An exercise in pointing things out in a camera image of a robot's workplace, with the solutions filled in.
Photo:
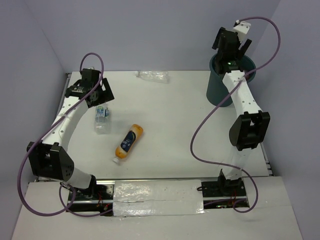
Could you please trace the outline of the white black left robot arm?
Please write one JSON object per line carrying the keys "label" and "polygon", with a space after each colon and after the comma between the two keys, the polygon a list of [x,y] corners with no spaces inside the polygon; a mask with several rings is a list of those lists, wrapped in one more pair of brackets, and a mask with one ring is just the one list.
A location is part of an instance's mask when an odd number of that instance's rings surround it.
{"label": "white black left robot arm", "polygon": [[67,153],[68,146],[87,110],[114,100],[114,95],[108,80],[101,78],[100,71],[84,68],[80,75],[81,78],[66,89],[53,129],[35,147],[30,142],[27,150],[34,176],[69,184],[90,200],[98,194],[96,177],[75,167]]}

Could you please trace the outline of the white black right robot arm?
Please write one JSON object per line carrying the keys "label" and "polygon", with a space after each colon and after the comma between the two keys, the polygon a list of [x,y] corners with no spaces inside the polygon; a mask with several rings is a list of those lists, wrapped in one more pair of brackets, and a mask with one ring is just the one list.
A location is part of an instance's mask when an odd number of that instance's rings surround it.
{"label": "white black right robot arm", "polygon": [[222,78],[223,85],[231,94],[236,111],[236,120],[229,130],[229,140],[233,146],[232,168],[229,173],[219,173],[217,190],[228,196],[241,184],[242,170],[252,152],[266,135],[270,114],[262,111],[256,103],[247,83],[246,71],[241,59],[251,41],[241,46],[241,34],[238,31],[221,27],[212,48],[217,50],[214,70]]}

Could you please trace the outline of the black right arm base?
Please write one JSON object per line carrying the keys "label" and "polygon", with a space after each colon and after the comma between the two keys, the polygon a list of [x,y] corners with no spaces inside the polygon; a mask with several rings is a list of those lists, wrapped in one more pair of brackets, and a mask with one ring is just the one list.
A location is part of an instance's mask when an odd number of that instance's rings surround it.
{"label": "black right arm base", "polygon": [[204,198],[244,197],[246,189],[241,178],[236,180],[203,181],[197,191]]}

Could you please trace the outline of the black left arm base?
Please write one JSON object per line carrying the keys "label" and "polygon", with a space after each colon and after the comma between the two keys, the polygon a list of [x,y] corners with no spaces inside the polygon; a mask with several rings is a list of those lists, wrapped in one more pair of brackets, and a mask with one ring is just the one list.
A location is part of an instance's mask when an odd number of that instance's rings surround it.
{"label": "black left arm base", "polygon": [[69,210],[79,215],[113,216],[114,184],[97,184],[91,195],[76,189],[75,199]]}

